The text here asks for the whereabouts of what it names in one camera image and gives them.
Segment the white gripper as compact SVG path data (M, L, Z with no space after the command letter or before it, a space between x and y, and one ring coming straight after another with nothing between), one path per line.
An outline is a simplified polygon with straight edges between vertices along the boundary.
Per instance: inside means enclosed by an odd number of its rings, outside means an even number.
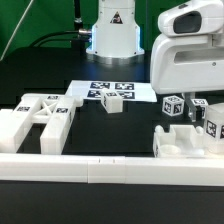
M200 107L194 93L224 89L224 0L189 0L158 17L150 82L158 94L184 93L188 116Z

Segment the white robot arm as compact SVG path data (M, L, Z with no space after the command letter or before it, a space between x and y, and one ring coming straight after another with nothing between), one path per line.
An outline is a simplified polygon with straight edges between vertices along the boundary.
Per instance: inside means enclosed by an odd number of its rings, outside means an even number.
M158 94L224 90L224 0L189 0L161 13L150 62ZM135 0L99 0L89 58L128 63L144 55Z

